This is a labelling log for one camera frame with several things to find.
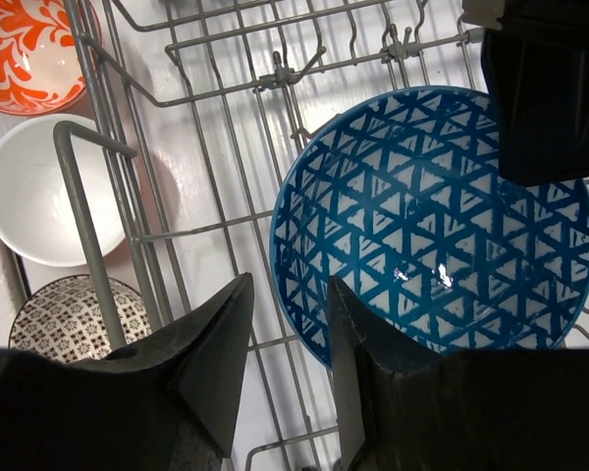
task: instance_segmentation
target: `metal dish rack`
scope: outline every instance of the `metal dish rack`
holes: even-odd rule
[[[131,3],[102,0],[101,38],[89,2],[66,0],[98,132],[55,131],[112,346],[124,338],[72,136],[103,148],[153,329],[233,275],[255,275],[226,469],[331,469],[340,455],[332,377],[279,312],[267,250],[272,205],[314,130],[350,106],[411,85],[484,89],[482,29],[462,22],[458,0]],[[589,345],[589,303],[576,330],[568,343]]]

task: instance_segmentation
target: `orange bowl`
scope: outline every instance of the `orange bowl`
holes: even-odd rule
[[[0,0],[0,112],[52,113],[84,91],[63,1]]]

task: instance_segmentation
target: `white bowl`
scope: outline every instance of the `white bowl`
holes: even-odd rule
[[[28,120],[0,140],[0,238],[14,252],[52,267],[85,264],[52,132],[64,120],[93,130],[81,116],[55,114]],[[80,177],[103,255],[124,239],[100,146],[73,138]]]

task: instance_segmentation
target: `dishware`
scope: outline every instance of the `dishware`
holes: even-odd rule
[[[74,104],[84,92],[63,1],[0,1],[0,112],[52,113]]]
[[[28,120],[0,140],[0,238],[13,251],[44,265],[85,264],[52,132],[64,120],[95,130],[92,120],[55,114]],[[124,239],[116,200],[100,147],[73,145],[103,255]]]
[[[287,319],[330,366],[327,280],[439,352],[559,345],[589,290],[583,181],[498,175],[487,95],[446,86],[364,102],[304,149],[271,228]]]
[[[141,296],[109,280],[127,343],[150,335]],[[111,352],[90,275],[63,278],[36,292],[18,312],[9,347],[63,363],[101,359]]]

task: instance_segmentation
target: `blue rim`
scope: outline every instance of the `blue rim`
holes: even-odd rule
[[[307,349],[307,351],[310,354],[312,354],[312,356],[314,356],[319,362],[321,362],[326,368],[329,368],[330,370],[331,370],[331,368],[316,354],[316,352],[312,348],[309,347],[309,345],[305,341],[303,341],[303,339],[299,335],[299,333],[295,327],[295,322],[293,321],[292,317],[287,314],[288,310],[284,306],[284,302],[282,300],[281,294],[277,288],[279,286],[278,277],[277,277],[276,270],[275,270],[275,266],[276,266],[276,262],[277,262],[277,250],[275,247],[275,231],[277,229],[275,224],[277,221],[277,213],[280,210],[280,207],[284,201],[284,193],[286,191],[286,187],[287,187],[288,183],[291,181],[291,179],[294,178],[294,176],[298,172],[299,167],[301,165],[304,165],[304,162],[306,161],[305,157],[306,157],[306,154],[308,153],[308,150],[310,148],[312,148],[312,146],[314,146],[316,144],[316,142],[318,142],[320,139],[322,139],[328,132],[330,132],[334,128],[336,128],[342,121],[348,121],[348,119],[352,115],[359,113],[362,108],[366,108],[369,105],[371,105],[372,103],[376,103],[376,102],[383,100],[385,98],[388,98],[390,96],[408,94],[408,93],[413,93],[415,91],[422,91],[422,90],[454,91],[454,92],[458,92],[458,93],[464,93],[466,96],[482,96],[482,97],[488,98],[489,101],[491,100],[491,97],[487,93],[484,93],[482,91],[473,90],[470,88],[462,88],[459,86],[449,86],[449,85],[414,86],[414,87],[404,88],[402,90],[389,91],[386,93],[382,93],[381,95],[374,96],[373,98],[369,98],[368,100],[363,101],[363,102],[349,108],[347,111],[342,113],[341,116],[332,119],[329,123],[327,123],[316,134],[316,136],[312,140],[310,140],[307,143],[305,148],[301,151],[301,153],[298,155],[298,157],[296,158],[296,160],[294,161],[294,163],[292,164],[292,166],[288,170],[288,173],[286,174],[286,177],[284,178],[284,182],[282,183],[282,187],[280,188],[279,193],[277,194],[277,200],[275,201],[275,207],[273,208],[273,215],[271,218],[270,239],[269,239],[270,268],[271,268],[271,280],[273,282],[273,287],[275,289],[275,292],[277,293],[277,298],[279,300],[279,305],[282,309],[283,315],[288,320],[289,325],[293,329],[293,331],[296,334],[296,336],[298,337],[298,339],[301,341],[301,343],[303,343],[305,345],[305,348]],[[587,207],[589,207],[589,187],[584,182],[584,180],[579,180],[579,181],[582,183],[582,187],[584,188],[584,195],[585,195],[585,199],[586,199],[586,204],[587,204]],[[587,302],[588,296],[589,296],[589,277],[587,279],[586,290],[581,298],[580,303],[578,304],[578,307],[576,308],[576,312],[572,316],[571,321],[569,321],[567,326],[564,329],[562,329],[562,334],[559,337],[559,339],[557,341],[555,341],[552,345],[550,345],[550,348],[558,348],[563,343],[564,338],[567,336],[567,334],[569,334],[569,332],[571,331],[573,326],[576,324],[578,317],[580,317],[580,313],[582,312],[582,309],[583,309],[585,303]]]

